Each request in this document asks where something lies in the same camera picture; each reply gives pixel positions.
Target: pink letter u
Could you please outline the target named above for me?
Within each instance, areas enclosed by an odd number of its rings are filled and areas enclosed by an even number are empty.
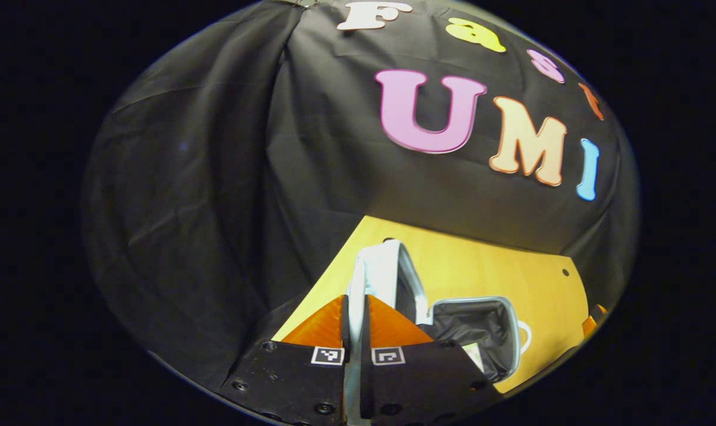
[[[474,80],[442,78],[442,85],[451,92],[450,118],[444,130],[430,132],[415,122],[418,87],[426,83],[426,75],[412,70],[384,70],[375,79],[382,84],[380,118],[387,136],[400,146],[430,154],[451,153],[466,144],[474,128],[476,98],[487,92],[485,85]]]

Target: yellow wooden surface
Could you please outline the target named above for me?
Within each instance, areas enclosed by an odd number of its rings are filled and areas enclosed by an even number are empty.
[[[361,220],[273,339],[281,340],[343,294],[358,251],[381,244],[387,237],[401,240],[408,249],[429,305],[453,297],[504,296],[513,304],[518,319],[531,327],[531,346],[521,355],[518,370],[496,383],[499,391],[520,385],[582,342],[582,323],[589,313],[585,289],[570,258],[495,246],[370,216]]]

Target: white handle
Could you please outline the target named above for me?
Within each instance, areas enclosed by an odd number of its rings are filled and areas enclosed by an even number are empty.
[[[523,329],[523,331],[526,332],[526,342],[524,342],[524,345],[521,346],[521,354],[523,354],[526,350],[528,350],[529,345],[531,344],[531,329],[524,321],[521,320],[518,320],[518,328]]]

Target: foam letter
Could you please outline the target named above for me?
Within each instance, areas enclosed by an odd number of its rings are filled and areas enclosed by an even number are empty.
[[[585,171],[582,173],[582,183],[576,186],[576,193],[587,201],[594,200],[594,183],[597,176],[597,157],[599,149],[587,138],[582,139],[582,148],[585,149]]]
[[[499,43],[498,35],[493,33],[492,30],[480,26],[476,22],[466,21],[457,17],[451,17],[448,21],[452,25],[445,27],[445,31],[451,36],[471,41],[471,43],[485,46],[493,51],[505,51],[505,46]]]
[[[414,151],[444,154],[461,148],[474,128],[477,96],[487,87],[460,76],[442,78],[450,89],[450,118],[439,132],[422,129],[415,122],[418,87],[426,83],[426,75],[412,70],[384,70],[375,76],[382,84],[380,119],[387,136],[396,144]]]
[[[566,81],[560,71],[558,71],[558,65],[555,65],[555,62],[553,62],[552,59],[531,49],[526,49],[526,53],[531,56],[531,64],[533,64],[534,67],[540,71],[540,73],[544,73],[544,75],[549,76],[551,79],[558,81],[558,83],[561,84]]]
[[[524,175],[531,175],[542,159],[542,165],[536,173],[537,180],[550,186],[560,185],[566,125],[555,118],[548,117],[537,133],[523,104],[503,96],[496,97],[494,103],[502,111],[502,132],[498,154],[491,157],[490,167],[502,173],[517,172],[518,162],[515,159],[515,151],[518,149],[521,153]]]
[[[585,91],[585,95],[587,95],[587,101],[590,102],[590,106],[592,107],[592,110],[594,111],[597,118],[604,120],[604,118],[602,118],[602,113],[599,111],[599,108],[597,108],[597,98],[594,97],[594,95],[590,91],[590,88],[581,83],[579,84],[579,87],[582,88],[583,91]]]
[[[377,21],[377,16],[382,17],[385,21],[394,21],[398,19],[398,11],[410,12],[413,10],[413,8],[405,3],[358,2],[348,3],[345,6],[350,8],[350,13],[347,14],[347,21],[337,25],[338,30],[371,30],[372,28],[382,28],[385,26],[385,23]]]

